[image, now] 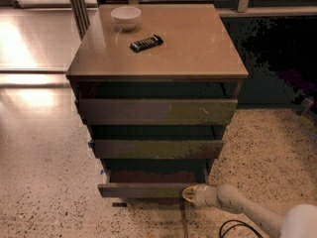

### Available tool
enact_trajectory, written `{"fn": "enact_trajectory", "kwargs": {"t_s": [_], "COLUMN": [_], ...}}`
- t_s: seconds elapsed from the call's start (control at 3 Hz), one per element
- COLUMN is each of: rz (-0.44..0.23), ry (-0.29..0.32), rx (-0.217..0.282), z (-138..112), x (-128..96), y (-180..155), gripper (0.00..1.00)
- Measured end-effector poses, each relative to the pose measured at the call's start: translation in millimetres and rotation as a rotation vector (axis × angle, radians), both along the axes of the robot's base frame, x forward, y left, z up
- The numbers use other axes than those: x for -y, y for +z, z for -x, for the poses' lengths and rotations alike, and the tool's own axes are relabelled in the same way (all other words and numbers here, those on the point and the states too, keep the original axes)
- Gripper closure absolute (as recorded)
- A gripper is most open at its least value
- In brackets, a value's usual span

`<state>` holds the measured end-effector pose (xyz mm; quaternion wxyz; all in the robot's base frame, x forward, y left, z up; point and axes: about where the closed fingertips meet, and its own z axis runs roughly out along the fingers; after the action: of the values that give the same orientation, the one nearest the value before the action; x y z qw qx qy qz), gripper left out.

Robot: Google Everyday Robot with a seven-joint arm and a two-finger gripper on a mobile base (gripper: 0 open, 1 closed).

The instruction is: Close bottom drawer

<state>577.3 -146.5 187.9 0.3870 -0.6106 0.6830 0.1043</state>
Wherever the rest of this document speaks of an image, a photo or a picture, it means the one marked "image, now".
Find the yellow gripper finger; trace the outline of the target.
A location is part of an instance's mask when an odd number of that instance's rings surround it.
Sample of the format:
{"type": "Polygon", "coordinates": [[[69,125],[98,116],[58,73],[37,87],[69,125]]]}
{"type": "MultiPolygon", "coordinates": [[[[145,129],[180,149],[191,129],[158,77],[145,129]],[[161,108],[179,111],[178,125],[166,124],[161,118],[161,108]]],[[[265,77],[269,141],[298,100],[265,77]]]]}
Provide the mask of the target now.
{"type": "Polygon", "coordinates": [[[185,188],[182,191],[182,197],[186,201],[196,204],[197,203],[197,189],[198,189],[197,185],[192,185],[192,186],[185,188]]]}

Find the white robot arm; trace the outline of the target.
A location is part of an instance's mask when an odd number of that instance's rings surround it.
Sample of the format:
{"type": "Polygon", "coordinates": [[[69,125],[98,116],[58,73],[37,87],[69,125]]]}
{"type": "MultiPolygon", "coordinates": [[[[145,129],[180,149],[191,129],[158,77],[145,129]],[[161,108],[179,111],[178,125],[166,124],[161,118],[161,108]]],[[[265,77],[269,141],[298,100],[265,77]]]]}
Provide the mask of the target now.
{"type": "Polygon", "coordinates": [[[216,207],[245,214],[269,238],[317,238],[317,206],[298,204],[280,216],[246,198],[235,186],[198,184],[187,187],[182,197],[199,207],[216,207]]]}

